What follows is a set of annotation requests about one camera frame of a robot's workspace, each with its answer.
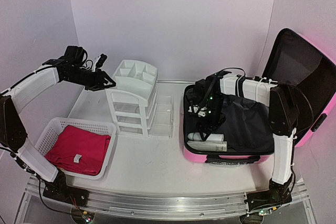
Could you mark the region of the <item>white plastic drawer organizer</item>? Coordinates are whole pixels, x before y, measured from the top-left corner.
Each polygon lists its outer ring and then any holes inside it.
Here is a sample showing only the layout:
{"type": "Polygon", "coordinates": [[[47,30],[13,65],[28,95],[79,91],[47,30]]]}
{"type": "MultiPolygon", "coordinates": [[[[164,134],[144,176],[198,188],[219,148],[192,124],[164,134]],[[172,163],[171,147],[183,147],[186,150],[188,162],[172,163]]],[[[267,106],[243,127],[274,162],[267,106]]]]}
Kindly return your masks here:
{"type": "Polygon", "coordinates": [[[106,97],[117,132],[150,137],[158,104],[158,69],[143,61],[122,60],[112,77],[116,86],[106,89],[106,97]]]}

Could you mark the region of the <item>pink cartoon hard-shell suitcase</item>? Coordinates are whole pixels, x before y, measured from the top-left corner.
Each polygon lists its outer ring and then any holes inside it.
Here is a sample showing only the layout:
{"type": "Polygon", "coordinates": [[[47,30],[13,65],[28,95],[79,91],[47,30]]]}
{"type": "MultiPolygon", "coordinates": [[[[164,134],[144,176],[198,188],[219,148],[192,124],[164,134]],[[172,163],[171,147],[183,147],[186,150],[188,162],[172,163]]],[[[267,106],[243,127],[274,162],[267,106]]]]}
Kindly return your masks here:
{"type": "Polygon", "coordinates": [[[225,68],[186,87],[183,155],[194,163],[253,164],[302,146],[335,107],[335,62],[289,28],[261,76],[225,68]]]}

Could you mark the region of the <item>white perforated plastic basket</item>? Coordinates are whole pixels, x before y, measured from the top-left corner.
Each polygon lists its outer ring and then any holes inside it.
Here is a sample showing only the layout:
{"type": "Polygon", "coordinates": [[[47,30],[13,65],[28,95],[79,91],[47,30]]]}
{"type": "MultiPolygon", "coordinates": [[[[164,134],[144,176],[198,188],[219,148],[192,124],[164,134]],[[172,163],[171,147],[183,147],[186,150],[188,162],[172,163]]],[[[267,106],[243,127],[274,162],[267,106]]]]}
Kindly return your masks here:
{"type": "Polygon", "coordinates": [[[69,176],[100,179],[112,157],[116,139],[113,123],[54,118],[37,143],[37,150],[69,176]]]}

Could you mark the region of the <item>crimson red t-shirt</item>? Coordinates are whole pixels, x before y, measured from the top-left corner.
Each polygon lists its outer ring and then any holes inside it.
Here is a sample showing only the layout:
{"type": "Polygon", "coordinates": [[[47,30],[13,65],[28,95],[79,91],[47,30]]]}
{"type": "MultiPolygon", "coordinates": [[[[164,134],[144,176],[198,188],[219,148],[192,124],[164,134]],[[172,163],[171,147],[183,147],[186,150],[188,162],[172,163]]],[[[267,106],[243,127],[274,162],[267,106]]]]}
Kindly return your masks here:
{"type": "Polygon", "coordinates": [[[100,173],[111,136],[67,126],[45,158],[66,171],[96,176],[100,173]]]}

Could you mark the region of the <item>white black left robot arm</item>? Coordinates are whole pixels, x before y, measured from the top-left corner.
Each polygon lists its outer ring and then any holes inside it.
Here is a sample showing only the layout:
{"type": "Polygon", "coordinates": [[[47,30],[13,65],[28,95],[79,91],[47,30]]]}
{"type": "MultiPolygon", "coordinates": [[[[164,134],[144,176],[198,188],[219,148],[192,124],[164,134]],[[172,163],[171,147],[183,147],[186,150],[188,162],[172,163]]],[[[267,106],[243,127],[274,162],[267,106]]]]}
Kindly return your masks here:
{"type": "Polygon", "coordinates": [[[65,81],[87,91],[115,86],[103,71],[106,55],[90,68],[87,52],[68,46],[63,56],[44,62],[37,70],[1,93],[1,146],[13,154],[23,169],[52,183],[50,193],[59,201],[70,197],[70,189],[59,180],[67,175],[99,179],[105,173],[116,137],[113,123],[72,118],[53,118],[45,124],[38,140],[31,140],[24,124],[26,107],[47,89],[65,81]]]}

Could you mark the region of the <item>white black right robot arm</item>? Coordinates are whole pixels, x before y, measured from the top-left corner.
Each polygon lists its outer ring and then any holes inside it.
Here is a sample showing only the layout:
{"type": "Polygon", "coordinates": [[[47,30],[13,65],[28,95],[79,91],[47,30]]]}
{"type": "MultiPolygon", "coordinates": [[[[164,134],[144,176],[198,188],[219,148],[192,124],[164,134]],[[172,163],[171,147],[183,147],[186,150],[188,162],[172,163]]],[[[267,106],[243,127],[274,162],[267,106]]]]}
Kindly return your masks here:
{"type": "Polygon", "coordinates": [[[291,200],[299,109],[295,90],[277,81],[221,71],[183,96],[184,150],[193,161],[249,164],[273,155],[268,189],[250,193],[252,209],[291,200]]]}

